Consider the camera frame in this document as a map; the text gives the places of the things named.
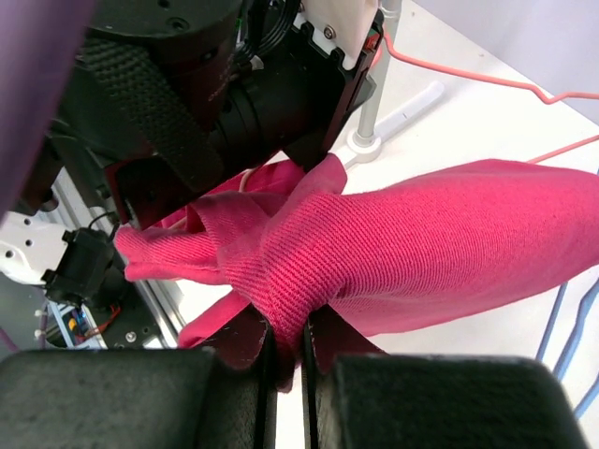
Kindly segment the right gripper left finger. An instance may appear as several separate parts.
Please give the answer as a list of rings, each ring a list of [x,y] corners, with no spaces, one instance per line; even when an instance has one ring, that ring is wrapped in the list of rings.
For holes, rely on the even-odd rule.
[[[269,448],[272,333],[238,317],[193,349],[30,351],[1,365],[5,448]]]

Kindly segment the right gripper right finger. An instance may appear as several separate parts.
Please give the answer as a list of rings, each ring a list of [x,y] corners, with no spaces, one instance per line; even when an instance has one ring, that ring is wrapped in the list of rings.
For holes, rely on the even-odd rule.
[[[303,330],[309,448],[585,448],[562,387],[521,357],[390,355],[332,308]]]

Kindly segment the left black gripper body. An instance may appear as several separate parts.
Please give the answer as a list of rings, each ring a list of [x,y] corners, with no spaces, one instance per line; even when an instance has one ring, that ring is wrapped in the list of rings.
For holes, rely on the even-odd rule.
[[[85,203],[144,229],[278,152],[318,165],[373,93],[383,14],[346,70],[300,2],[98,2],[50,133]]]

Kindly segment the pink trousers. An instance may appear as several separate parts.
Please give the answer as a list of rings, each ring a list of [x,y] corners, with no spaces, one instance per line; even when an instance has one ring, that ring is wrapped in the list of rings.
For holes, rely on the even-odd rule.
[[[199,345],[246,306],[270,323],[287,390],[311,312],[365,336],[446,323],[532,297],[598,262],[598,178],[483,160],[346,194],[330,155],[238,176],[135,231],[162,274],[230,286],[180,333]]]

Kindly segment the pink hanger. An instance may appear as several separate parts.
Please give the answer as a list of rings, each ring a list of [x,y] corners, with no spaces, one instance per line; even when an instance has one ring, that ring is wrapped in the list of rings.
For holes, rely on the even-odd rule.
[[[434,71],[437,73],[441,73],[444,75],[448,75],[448,76],[452,76],[452,77],[456,77],[456,78],[460,78],[460,79],[471,80],[471,81],[476,81],[476,82],[483,82],[483,83],[492,84],[492,85],[496,85],[496,86],[517,89],[517,90],[521,90],[521,91],[527,91],[527,92],[530,92],[531,94],[533,94],[535,97],[537,97],[546,106],[551,106],[551,105],[560,103],[566,99],[581,99],[581,100],[590,100],[590,101],[598,100],[598,94],[584,93],[584,92],[565,92],[565,93],[561,93],[561,94],[557,94],[557,95],[553,95],[553,96],[548,96],[547,94],[544,93],[544,91],[540,87],[538,87],[535,84],[531,84],[531,83],[524,82],[524,81],[502,79],[502,78],[493,77],[493,76],[485,75],[485,74],[480,74],[480,73],[476,73],[476,72],[472,72],[472,71],[468,71],[468,70],[464,70],[464,69],[458,69],[456,67],[427,62],[427,61],[417,59],[412,56],[408,56],[408,55],[403,54],[395,49],[393,38],[390,36],[390,34],[388,32],[384,32],[384,40],[385,40],[385,45],[387,48],[387,53],[389,54],[389,56],[392,59],[395,59],[402,63],[412,65],[412,66],[415,66],[418,68]],[[529,164],[540,164],[549,159],[555,158],[559,155],[562,155],[562,154],[565,154],[568,152],[572,152],[576,149],[579,149],[584,146],[587,146],[587,145],[590,145],[593,143],[597,143],[597,142],[598,142],[597,135],[591,136],[589,138],[584,138],[582,140],[578,140],[574,143],[563,146],[557,150],[536,156],[535,158],[529,160],[528,163]]]

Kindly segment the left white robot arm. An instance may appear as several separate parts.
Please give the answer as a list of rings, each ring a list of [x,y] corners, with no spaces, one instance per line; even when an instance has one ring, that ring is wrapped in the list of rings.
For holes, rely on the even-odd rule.
[[[1,225],[1,269],[106,308],[122,278],[99,230],[40,221],[66,172],[88,207],[145,229],[284,151],[329,151],[373,92],[375,1],[101,1],[59,109]]]

